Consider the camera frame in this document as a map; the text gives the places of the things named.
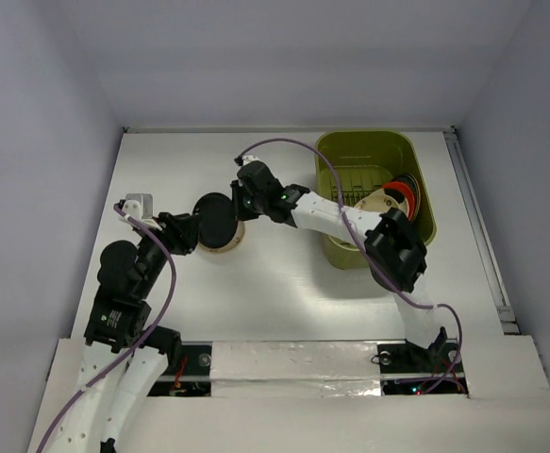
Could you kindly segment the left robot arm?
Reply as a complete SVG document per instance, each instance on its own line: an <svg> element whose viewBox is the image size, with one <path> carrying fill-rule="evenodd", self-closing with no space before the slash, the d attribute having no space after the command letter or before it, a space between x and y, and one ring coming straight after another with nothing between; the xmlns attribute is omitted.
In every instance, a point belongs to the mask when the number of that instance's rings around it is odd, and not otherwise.
<svg viewBox="0 0 550 453"><path fill-rule="evenodd" d="M141 240L111 243L101 254L75 392L39 452L118 451L157 379L185 366L179 332L149 318L147 297L163 268L175 268L173 257L195 249L201 217L115 210Z"/></svg>

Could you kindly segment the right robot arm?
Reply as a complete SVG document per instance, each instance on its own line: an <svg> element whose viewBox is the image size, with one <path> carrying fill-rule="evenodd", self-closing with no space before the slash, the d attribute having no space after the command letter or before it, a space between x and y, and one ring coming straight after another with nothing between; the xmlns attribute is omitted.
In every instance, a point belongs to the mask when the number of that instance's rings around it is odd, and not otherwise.
<svg viewBox="0 0 550 453"><path fill-rule="evenodd" d="M433 305L409 298L425 272L426 247L405 213L341 207L304 186L283 186L259 159L237 158L236 163L231 190L238 219L264 215L277 224L354 243L365 253L375 282L393 294L405 328L408 362L421 373L439 370L447 334L435 321Z"/></svg>

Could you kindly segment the black plate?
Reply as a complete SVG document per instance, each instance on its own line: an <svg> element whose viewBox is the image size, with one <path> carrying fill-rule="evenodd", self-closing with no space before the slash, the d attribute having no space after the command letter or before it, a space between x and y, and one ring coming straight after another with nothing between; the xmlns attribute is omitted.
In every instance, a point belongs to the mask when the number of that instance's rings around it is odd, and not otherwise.
<svg viewBox="0 0 550 453"><path fill-rule="evenodd" d="M210 249L228 245L236 235L238 221L232 200L223 193L207 193L194 205L192 213L201 217L199 243Z"/></svg>

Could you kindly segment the beige plate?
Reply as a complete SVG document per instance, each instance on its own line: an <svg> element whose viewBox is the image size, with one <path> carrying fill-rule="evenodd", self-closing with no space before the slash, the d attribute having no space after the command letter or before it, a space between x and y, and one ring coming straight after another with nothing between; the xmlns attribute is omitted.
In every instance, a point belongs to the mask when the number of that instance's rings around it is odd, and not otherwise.
<svg viewBox="0 0 550 453"><path fill-rule="evenodd" d="M221 230L202 229L198 247L209 254L224 254L238 247L245 236L244 222L237 222L224 234Z"/></svg>

